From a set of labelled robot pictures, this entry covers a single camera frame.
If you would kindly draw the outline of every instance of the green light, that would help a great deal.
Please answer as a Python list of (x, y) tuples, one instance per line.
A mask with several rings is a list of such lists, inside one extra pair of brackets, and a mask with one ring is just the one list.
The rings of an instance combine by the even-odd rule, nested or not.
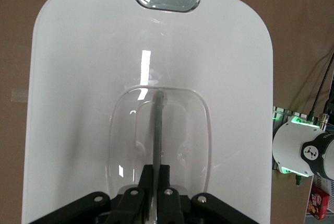
[(297, 117), (297, 116), (295, 116), (295, 117), (292, 119), (291, 122), (292, 122), (292, 123), (295, 123), (295, 124), (304, 125), (304, 126), (311, 126), (311, 127), (319, 128), (319, 126), (310, 124), (309, 122), (304, 121), (304, 120), (302, 120), (301, 118), (299, 118), (299, 117)]
[(301, 175), (301, 176), (304, 176), (304, 177), (308, 177), (308, 175), (306, 175), (306, 174), (298, 173), (296, 171), (293, 171), (293, 170), (285, 168), (285, 167), (281, 167), (281, 169), (282, 169), (282, 173), (295, 173), (295, 174), (298, 174), (298, 175)]

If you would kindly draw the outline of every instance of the red box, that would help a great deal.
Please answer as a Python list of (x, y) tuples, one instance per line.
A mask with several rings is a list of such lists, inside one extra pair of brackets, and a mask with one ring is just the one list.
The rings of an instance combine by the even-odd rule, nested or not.
[(313, 215), (318, 220), (322, 220), (326, 216), (328, 207), (329, 194), (312, 185), (309, 195), (307, 212)]

